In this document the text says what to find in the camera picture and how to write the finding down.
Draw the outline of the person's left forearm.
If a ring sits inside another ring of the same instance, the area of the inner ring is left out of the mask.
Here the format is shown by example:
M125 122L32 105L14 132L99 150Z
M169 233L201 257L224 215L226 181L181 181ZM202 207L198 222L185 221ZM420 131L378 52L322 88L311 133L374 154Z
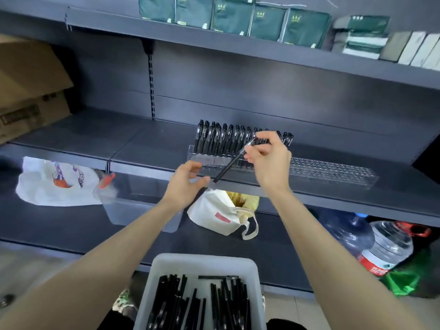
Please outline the person's left forearm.
M97 330L162 228L185 207L162 199L21 297L0 318L0 330Z

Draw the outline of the yellow plastic bag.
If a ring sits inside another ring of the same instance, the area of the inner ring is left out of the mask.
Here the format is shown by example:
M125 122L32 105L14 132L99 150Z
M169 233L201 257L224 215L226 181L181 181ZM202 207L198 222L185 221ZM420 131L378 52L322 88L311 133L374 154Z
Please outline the yellow plastic bag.
M258 208L260 197L248 194L226 191L235 207L248 209L255 212Z

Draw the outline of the white plastic bin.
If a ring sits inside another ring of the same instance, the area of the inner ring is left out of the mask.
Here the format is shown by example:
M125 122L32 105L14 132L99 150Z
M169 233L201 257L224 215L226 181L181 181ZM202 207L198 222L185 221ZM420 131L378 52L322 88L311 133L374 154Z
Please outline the white plastic bin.
M146 330L159 279L164 275L177 275L179 278L185 275L188 278L184 298L192 298L195 288L197 288L197 298L206 298L203 330L213 330L210 281L198 279L198 276L238 276L247 285L252 330L267 330L260 278L254 261L228 256L177 253L162 253L154 258L133 330Z

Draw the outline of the white cloth tote bag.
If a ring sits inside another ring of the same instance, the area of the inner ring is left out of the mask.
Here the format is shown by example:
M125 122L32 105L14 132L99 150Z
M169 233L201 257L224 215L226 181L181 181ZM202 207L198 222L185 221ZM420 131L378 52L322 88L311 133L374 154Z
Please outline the white cloth tote bag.
M198 226L223 236L229 236L244 226L242 239L250 240L259 233L255 212L235 207L224 190L207 190L190 205L187 215Z

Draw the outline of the clear plastic container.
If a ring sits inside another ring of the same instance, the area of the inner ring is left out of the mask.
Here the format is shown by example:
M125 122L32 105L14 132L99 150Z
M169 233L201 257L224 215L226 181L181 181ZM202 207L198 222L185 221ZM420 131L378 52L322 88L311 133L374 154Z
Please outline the clear plastic container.
M99 180L106 174L96 173ZM93 196L101 201L112 224L127 226L157 205L167 187L167 180L115 173L111 185L102 190L96 186Z

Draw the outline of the brown cardboard box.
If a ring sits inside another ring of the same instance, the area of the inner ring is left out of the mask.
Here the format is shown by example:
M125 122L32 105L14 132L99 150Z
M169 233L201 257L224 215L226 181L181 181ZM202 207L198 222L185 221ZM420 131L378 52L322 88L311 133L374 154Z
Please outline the brown cardboard box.
M70 116L73 86L48 43L0 33L0 145Z

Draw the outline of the person's right hand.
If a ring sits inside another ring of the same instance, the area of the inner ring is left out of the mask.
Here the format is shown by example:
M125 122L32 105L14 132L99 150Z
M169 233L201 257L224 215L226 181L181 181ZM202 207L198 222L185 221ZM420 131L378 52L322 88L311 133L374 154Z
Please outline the person's right hand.
M291 192L289 187L289 167L291 152L283 144L275 131L256 133L258 138L266 138L267 155L254 166L256 180L270 199Z

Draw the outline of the group of dark green packets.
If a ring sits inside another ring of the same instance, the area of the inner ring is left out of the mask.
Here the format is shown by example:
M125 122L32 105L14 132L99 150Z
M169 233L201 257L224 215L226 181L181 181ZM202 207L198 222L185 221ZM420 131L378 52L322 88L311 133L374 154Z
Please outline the group of dark green packets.
M138 0L144 20L211 30L217 33L321 49L330 26L348 33L380 38L370 45L378 59L387 42L389 16L351 15L332 21L329 13L305 5L282 5L259 0Z

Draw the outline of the green plastic bag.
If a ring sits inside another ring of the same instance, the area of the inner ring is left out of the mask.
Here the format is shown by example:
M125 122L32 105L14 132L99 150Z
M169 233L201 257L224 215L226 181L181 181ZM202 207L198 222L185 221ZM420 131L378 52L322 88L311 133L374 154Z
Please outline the green plastic bag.
M432 252L422 249L407 260L397 265L379 281L390 290L394 296L408 296L417 291L423 279L432 272Z

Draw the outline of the white printed plastic bag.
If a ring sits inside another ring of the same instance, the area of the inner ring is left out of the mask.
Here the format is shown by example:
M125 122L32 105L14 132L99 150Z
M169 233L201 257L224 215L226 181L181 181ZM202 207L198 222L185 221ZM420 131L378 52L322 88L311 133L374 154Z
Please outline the white printed plastic bag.
M39 206L101 205L94 195L99 181L89 167L24 157L15 191L23 201Z

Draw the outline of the single black pen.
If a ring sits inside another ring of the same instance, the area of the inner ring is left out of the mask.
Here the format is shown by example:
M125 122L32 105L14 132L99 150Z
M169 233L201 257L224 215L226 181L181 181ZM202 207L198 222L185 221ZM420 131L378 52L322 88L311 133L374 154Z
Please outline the single black pen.
M235 156L227 165L226 167L213 179L213 183L218 183L223 176L235 165L237 162L243 158L245 155L245 147L246 146L253 146L256 143L256 140L258 140L258 137L256 135L253 135L253 137L250 139L249 142L247 142L244 147L239 151L239 154Z

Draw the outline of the clear acrylic pen holder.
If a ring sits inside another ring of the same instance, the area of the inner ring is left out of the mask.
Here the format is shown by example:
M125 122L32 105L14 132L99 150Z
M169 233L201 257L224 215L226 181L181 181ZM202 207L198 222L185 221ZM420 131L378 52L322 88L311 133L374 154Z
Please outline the clear acrylic pen holder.
M187 158L201 162L204 168L219 172L234 159L234 156L200 154L190 145ZM371 188L379 180L379 176L369 168L297 157L290 160L289 174L305 180L354 184L365 188Z

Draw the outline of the grey box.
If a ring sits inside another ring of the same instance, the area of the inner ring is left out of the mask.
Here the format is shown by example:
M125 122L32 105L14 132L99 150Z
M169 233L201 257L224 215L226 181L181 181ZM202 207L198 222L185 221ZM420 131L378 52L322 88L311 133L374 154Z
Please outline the grey box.
M407 45L412 31L393 32L378 57L379 60L397 63L405 46Z

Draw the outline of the clear red-label water bottle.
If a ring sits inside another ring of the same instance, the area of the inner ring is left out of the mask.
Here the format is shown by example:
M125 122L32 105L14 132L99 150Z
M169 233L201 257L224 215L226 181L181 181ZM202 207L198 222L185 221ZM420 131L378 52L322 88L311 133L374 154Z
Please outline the clear red-label water bottle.
M411 228L403 221L371 222L374 244L361 253L359 263L376 277L383 277L414 251Z

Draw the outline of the large blue water jug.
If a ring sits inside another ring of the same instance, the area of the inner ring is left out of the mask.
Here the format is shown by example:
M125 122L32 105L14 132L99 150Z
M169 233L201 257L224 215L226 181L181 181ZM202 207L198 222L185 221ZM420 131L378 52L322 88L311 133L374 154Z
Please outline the large blue water jug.
M355 258L369 250L375 243L375 236L368 223L367 214L323 209L319 222Z

